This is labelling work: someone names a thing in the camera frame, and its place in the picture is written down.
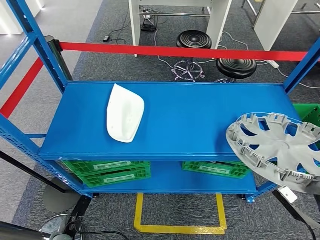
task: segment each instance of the shelf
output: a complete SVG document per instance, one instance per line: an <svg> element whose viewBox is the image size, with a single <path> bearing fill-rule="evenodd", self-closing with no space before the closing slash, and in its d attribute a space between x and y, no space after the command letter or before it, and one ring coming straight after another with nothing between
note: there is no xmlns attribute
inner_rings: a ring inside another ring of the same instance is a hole
<svg viewBox="0 0 320 240"><path fill-rule="evenodd" d="M254 194L254 175L243 179L182 170L182 162L152 161L151 178L90 188L90 193Z"/></svg>
<svg viewBox="0 0 320 240"><path fill-rule="evenodd" d="M237 118L252 112L298 118L280 84L116 82L145 101L134 140L122 143L106 129L114 83L69 83L39 155L53 161L238 161L226 138Z"/></svg>

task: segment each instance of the white table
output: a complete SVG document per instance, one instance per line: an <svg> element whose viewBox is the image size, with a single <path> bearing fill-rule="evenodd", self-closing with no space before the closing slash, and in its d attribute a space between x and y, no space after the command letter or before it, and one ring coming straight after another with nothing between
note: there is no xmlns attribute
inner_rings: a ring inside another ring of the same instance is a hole
<svg viewBox="0 0 320 240"><path fill-rule="evenodd" d="M254 31L265 51L270 51L298 0L264 0Z"/></svg>
<svg viewBox="0 0 320 240"><path fill-rule="evenodd" d="M210 7L211 9L207 34L212 40L212 49L217 49L225 27L226 20L232 0L128 0L132 29L133 44L138 46L140 40L140 5L177 6L177 7Z"/></svg>

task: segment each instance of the green plastic crate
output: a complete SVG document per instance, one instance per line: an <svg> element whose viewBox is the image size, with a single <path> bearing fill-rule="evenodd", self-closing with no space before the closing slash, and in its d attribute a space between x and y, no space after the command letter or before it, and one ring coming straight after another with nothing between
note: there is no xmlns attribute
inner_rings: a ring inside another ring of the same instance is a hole
<svg viewBox="0 0 320 240"><path fill-rule="evenodd" d="M148 164L147 161L63 161L63 163L77 176L109 173Z"/></svg>
<svg viewBox="0 0 320 240"><path fill-rule="evenodd" d="M118 170L113 172L105 172L89 176L78 176L85 184L91 188L129 182L133 180L141 180L151 178L150 164L142 167L133 167L128 169Z"/></svg>
<svg viewBox="0 0 320 240"><path fill-rule="evenodd" d="M312 123L320 127L320 104L294 104L294 106L303 122Z"/></svg>
<svg viewBox="0 0 320 240"><path fill-rule="evenodd" d="M232 177L237 179L244 178L250 172L250 169L241 161L227 161L215 163L209 161L184 161L182 169L198 173Z"/></svg>

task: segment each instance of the yellow tape marking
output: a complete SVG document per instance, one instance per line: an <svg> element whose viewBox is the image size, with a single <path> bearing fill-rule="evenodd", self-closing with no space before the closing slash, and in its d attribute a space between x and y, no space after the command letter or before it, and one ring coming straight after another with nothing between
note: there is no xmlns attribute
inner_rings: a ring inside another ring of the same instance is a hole
<svg viewBox="0 0 320 240"><path fill-rule="evenodd" d="M166 226L141 225L143 216L143 193L138 193L135 208L134 228L141 233L152 234L211 234L224 235L227 229L223 199L221 193L217 193L217 205L220 226Z"/></svg>

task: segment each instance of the stool seat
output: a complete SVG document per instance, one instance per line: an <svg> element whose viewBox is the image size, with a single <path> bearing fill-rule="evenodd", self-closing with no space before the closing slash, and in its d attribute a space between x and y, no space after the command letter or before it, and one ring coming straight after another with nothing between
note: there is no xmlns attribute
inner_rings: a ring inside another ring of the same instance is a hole
<svg viewBox="0 0 320 240"><path fill-rule="evenodd" d="M217 68L228 78L246 79L257 70L257 63L248 59L220 58L217 60Z"/></svg>
<svg viewBox="0 0 320 240"><path fill-rule="evenodd" d="M178 48L211 49L211 39L202 31L188 30L180 33L177 39Z"/></svg>

